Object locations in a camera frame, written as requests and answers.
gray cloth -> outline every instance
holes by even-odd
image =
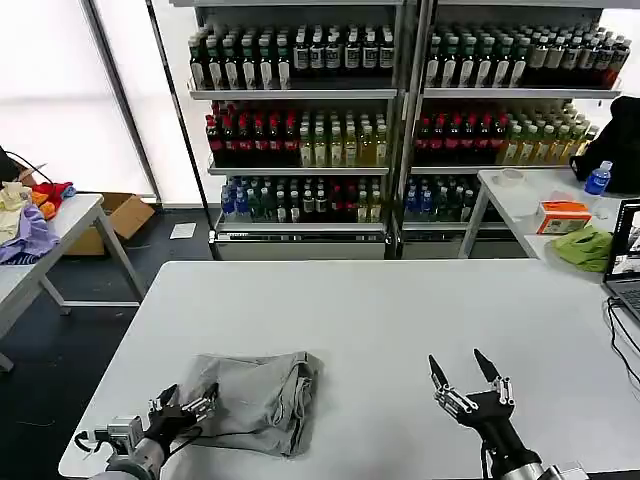
[[[198,355],[180,385],[180,403],[199,397],[213,382],[219,384],[219,397],[194,444],[287,457],[302,453],[319,367],[320,361],[306,352],[258,358]]]

paper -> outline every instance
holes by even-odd
[[[173,226],[173,231],[171,232],[169,240],[174,240],[176,238],[192,238],[195,231],[195,223],[176,223]]]

cardboard box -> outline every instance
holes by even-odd
[[[564,235],[584,228],[591,220],[589,209],[579,202],[540,202],[535,215],[536,233]]]
[[[125,240],[129,240],[140,227],[147,223],[155,210],[129,193],[102,193],[104,209],[111,226]],[[104,255],[105,246],[96,227],[89,227],[65,255]]]

yellow cloth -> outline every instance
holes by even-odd
[[[31,203],[31,189],[20,182],[2,182],[0,190],[0,245],[16,238],[22,209]]]

dark floor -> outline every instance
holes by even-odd
[[[197,222],[191,239],[169,240],[175,223]],[[170,260],[210,260],[202,210],[157,214],[125,250],[150,285]],[[134,300],[114,262],[63,258],[49,279],[68,300]],[[60,479],[58,462],[135,309],[75,309],[60,316],[45,295],[0,340],[16,367],[0,374],[0,480]]]

